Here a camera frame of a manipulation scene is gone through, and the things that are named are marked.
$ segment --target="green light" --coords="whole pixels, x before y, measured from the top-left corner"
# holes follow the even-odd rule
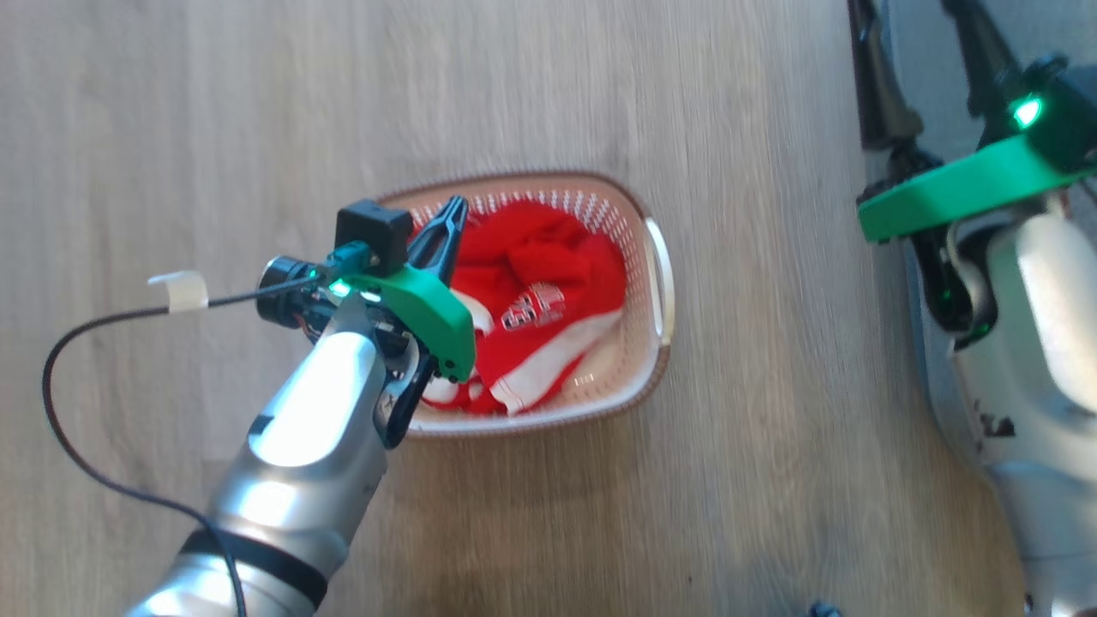
[[[1040,99],[1031,99],[1021,103],[1017,108],[1017,111],[1014,112],[1014,120],[1017,121],[1017,125],[1021,128],[1032,126],[1032,123],[1040,117],[1041,106],[1043,105],[1040,103]]]
[[[331,290],[331,293],[333,293],[336,298],[347,298],[347,294],[350,293],[350,285],[342,282],[342,279],[331,283],[328,289]]]

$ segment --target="floor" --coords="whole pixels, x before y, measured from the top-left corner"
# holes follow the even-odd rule
[[[921,395],[866,181],[842,0],[0,2],[0,614],[118,614],[190,529],[94,486],[42,419],[76,323],[316,256],[336,210],[498,169],[610,175],[671,251],[640,410],[397,450],[321,615],[1019,615],[989,491]],[[61,361],[72,438],[202,504],[306,352],[249,307]]]

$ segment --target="basket handle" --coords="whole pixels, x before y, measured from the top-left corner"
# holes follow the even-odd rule
[[[675,276],[670,270],[670,254],[663,231],[652,218],[644,220],[647,228],[647,274],[651,277],[652,310],[655,336],[661,347],[669,347],[675,334]]]

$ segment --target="fabric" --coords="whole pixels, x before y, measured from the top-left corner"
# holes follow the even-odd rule
[[[473,314],[476,371],[434,380],[438,408],[517,414],[561,391],[621,316],[624,261],[603,234],[533,200],[470,217],[452,289]]]

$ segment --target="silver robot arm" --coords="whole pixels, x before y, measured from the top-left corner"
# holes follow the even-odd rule
[[[316,613],[385,473],[373,418],[387,370],[364,315],[357,294],[343,301],[252,423],[207,508],[227,536],[252,617]],[[127,615],[237,615],[207,531],[191,535],[157,591]]]
[[[997,321],[951,351],[968,437],[1013,528],[1029,614],[1097,615],[1097,253],[1050,207],[995,234],[985,273]]]

